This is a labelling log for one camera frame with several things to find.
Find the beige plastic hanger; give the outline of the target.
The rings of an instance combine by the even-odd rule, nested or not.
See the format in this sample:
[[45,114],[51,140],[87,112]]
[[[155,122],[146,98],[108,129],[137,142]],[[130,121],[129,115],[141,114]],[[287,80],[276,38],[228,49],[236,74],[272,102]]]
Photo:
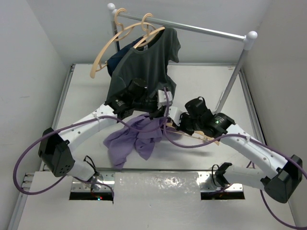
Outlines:
[[199,139],[203,141],[204,143],[213,140],[213,138],[206,136],[202,131],[195,131],[192,135],[186,134],[182,131],[178,131],[175,129],[175,125],[172,121],[166,123],[166,130],[173,134],[178,134],[178,135],[187,136],[187,137],[194,138],[194,139]]

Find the purple t-shirt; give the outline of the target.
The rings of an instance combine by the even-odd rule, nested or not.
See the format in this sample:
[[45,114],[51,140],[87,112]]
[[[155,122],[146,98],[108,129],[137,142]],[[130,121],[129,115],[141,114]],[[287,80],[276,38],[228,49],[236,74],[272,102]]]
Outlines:
[[113,168],[122,169],[127,156],[136,151],[144,160],[148,160],[156,143],[163,139],[163,117],[151,119],[149,114],[142,114],[130,119],[122,129],[111,133],[103,142],[108,148],[108,155]]

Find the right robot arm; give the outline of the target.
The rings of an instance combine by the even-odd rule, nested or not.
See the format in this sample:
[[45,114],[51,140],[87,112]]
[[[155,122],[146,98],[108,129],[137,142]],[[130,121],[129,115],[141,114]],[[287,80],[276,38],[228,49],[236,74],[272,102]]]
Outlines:
[[201,131],[233,148],[257,165],[257,169],[241,168],[225,162],[215,171],[213,183],[216,187],[243,184],[265,191],[279,203],[287,203],[302,181],[302,160],[293,155],[282,156],[245,132],[235,121],[223,113],[213,114],[203,97],[185,104],[185,112],[171,108],[169,117],[174,127],[188,135]]

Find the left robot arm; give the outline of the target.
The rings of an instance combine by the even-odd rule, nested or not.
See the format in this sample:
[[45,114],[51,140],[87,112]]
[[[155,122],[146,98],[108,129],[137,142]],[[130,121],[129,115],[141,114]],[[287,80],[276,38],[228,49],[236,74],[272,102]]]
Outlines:
[[131,116],[134,111],[147,112],[152,117],[163,116],[171,101],[171,92],[163,89],[151,95],[146,82],[134,78],[125,89],[112,95],[75,124],[57,131],[46,129],[38,155],[55,177],[70,175],[88,181],[96,171],[73,156],[79,145],[99,131]]

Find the dark grey t-shirt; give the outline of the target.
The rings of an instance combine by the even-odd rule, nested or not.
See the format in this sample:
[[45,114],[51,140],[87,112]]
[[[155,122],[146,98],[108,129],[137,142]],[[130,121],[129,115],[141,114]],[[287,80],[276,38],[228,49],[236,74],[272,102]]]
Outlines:
[[170,60],[179,62],[180,48],[177,31],[171,27],[160,31],[144,47],[132,47],[113,71],[107,98],[125,89],[134,78],[146,81],[150,97],[163,88],[167,88],[174,96],[177,85],[168,76],[167,66]]

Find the navy blue t-shirt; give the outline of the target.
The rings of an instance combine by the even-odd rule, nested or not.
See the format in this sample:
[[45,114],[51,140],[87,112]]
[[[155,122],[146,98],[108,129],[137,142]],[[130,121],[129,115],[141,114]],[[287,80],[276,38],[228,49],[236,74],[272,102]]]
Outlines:
[[113,74],[113,71],[116,69],[117,65],[119,64],[119,62],[122,60],[122,58],[127,54],[127,52],[136,44],[138,43],[140,40],[142,39],[142,37],[139,37],[138,39],[136,39],[135,41],[131,42],[130,44],[126,45],[125,47],[123,47],[122,49],[120,49],[117,53],[115,53],[113,56],[111,56],[108,60],[107,60],[107,71],[110,75],[110,77]]

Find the beige hanger with grey shirt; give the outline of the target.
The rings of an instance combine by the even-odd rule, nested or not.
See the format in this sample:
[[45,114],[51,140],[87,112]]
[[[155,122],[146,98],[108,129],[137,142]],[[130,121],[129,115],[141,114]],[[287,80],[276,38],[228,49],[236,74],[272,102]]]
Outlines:
[[153,17],[153,15],[151,13],[147,13],[143,16],[142,20],[141,20],[141,27],[142,29],[146,32],[145,36],[139,41],[137,42],[133,48],[134,49],[137,49],[138,47],[141,47],[141,46],[145,46],[147,45],[151,40],[147,40],[148,38],[151,38],[153,39],[160,31],[163,31],[165,30],[165,27],[164,26],[161,26],[153,31],[150,31],[149,30],[149,27],[144,27],[144,24],[145,24],[145,20],[148,18],[148,17]]

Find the beige empty hanger left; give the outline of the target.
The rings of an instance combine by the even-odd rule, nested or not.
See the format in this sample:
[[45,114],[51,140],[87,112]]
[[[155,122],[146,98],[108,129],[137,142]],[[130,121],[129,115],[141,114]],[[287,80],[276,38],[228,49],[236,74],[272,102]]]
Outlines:
[[118,21],[118,16],[121,12],[127,12],[127,10],[125,8],[119,8],[118,10],[115,11],[114,16],[113,16],[113,25],[115,25],[115,27],[120,26],[121,27],[121,31],[117,31],[117,29],[115,29],[115,35],[105,44],[105,46],[101,49],[101,51],[98,53],[97,57],[95,58],[91,71],[90,71],[90,77],[92,79],[95,78],[95,75],[97,72],[101,71],[103,68],[107,67],[107,61],[105,61],[104,63],[102,63],[102,57],[104,55],[104,53],[108,50],[108,48],[110,47],[111,44],[116,42],[121,41],[122,39],[126,38],[132,31],[132,28],[128,27],[124,27],[123,23],[120,23]]

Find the metal clothes rack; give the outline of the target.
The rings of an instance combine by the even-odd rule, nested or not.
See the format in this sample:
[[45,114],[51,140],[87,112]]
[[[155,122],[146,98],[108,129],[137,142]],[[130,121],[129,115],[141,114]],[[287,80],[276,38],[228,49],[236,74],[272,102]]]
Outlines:
[[245,58],[247,57],[248,52],[252,49],[254,42],[258,38],[257,32],[250,31],[249,33],[247,33],[247,35],[243,36],[243,35],[231,34],[227,32],[221,32],[221,31],[216,31],[212,29],[201,28],[197,26],[162,20],[162,19],[154,18],[152,16],[138,16],[136,14],[127,13],[126,11],[120,11],[119,9],[116,9],[113,3],[109,3],[107,5],[107,8],[109,11],[111,25],[112,25],[112,29],[114,33],[117,32],[117,28],[119,27],[119,23],[116,22],[116,17],[119,16],[119,17],[128,18],[132,20],[137,20],[140,22],[144,21],[147,23],[154,23],[154,24],[161,25],[161,26],[173,27],[175,29],[181,29],[185,31],[199,33],[199,34],[211,35],[215,37],[226,38],[226,39],[242,42],[244,44],[243,50],[238,59],[237,65],[230,77],[230,80],[217,104],[217,108],[215,110],[217,113],[221,112],[230,94],[230,91],[235,83],[236,77],[239,74],[241,67],[243,66],[243,63],[245,61]]

